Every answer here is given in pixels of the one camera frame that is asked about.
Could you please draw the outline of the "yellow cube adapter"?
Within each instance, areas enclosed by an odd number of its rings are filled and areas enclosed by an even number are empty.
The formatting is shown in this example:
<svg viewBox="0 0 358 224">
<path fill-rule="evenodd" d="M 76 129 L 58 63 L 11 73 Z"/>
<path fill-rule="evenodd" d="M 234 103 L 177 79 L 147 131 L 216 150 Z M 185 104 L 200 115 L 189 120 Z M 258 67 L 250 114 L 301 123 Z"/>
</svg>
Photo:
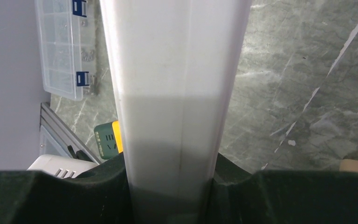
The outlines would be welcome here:
<svg viewBox="0 0 358 224">
<path fill-rule="evenodd" d="M 112 122 L 112 130 L 116 142 L 117 151 L 120 154 L 123 152 L 123 144 L 122 144 L 121 131 L 120 131 L 120 125 L 118 120 Z"/>
</svg>

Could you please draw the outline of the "clear plastic screw box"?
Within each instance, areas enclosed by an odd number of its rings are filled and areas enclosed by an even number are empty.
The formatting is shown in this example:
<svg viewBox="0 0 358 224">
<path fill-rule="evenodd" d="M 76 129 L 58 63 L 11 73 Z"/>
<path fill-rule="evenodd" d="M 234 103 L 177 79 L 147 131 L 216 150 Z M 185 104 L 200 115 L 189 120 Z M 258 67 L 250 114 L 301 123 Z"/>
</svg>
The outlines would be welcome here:
<svg viewBox="0 0 358 224">
<path fill-rule="evenodd" d="M 34 3 L 44 90 L 74 101 L 96 95 L 96 2 Z"/>
</svg>

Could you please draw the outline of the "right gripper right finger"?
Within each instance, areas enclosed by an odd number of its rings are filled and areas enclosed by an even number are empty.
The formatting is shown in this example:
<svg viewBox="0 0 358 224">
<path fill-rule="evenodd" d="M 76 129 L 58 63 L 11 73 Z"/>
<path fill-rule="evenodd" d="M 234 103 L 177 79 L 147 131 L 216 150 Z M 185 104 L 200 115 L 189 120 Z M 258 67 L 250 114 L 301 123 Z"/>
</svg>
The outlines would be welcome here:
<svg viewBox="0 0 358 224">
<path fill-rule="evenodd" d="M 358 173 L 261 170 L 219 154 L 207 224 L 358 224 Z"/>
</svg>

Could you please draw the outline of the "white power strip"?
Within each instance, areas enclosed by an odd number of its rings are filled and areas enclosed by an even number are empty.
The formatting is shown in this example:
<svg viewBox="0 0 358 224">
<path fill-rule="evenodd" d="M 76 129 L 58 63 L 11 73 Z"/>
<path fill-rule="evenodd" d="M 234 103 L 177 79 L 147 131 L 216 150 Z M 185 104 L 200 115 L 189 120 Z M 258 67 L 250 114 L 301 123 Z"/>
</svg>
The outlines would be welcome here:
<svg viewBox="0 0 358 224">
<path fill-rule="evenodd" d="M 203 220 L 251 5 L 100 1 L 135 223 Z"/>
</svg>

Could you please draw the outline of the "green cube adapter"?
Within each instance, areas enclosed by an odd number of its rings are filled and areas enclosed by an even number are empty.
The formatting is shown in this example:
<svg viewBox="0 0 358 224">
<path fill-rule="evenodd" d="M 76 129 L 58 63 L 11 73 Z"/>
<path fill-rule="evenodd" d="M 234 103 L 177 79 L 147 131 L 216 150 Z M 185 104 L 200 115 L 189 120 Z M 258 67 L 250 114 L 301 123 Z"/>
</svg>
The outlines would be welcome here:
<svg viewBox="0 0 358 224">
<path fill-rule="evenodd" d="M 109 160 L 120 153 L 112 124 L 112 122 L 100 124 L 94 128 L 97 149 L 100 157 L 104 160 Z"/>
</svg>

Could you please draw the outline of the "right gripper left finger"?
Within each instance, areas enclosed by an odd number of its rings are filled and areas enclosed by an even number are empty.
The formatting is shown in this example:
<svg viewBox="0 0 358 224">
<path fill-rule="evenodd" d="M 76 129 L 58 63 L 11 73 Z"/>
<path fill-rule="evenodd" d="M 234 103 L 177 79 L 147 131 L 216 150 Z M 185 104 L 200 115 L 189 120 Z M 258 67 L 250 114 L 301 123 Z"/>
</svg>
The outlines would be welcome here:
<svg viewBox="0 0 358 224">
<path fill-rule="evenodd" d="M 0 171 L 0 224 L 131 224 L 122 154 L 60 179 L 39 170 Z"/>
</svg>

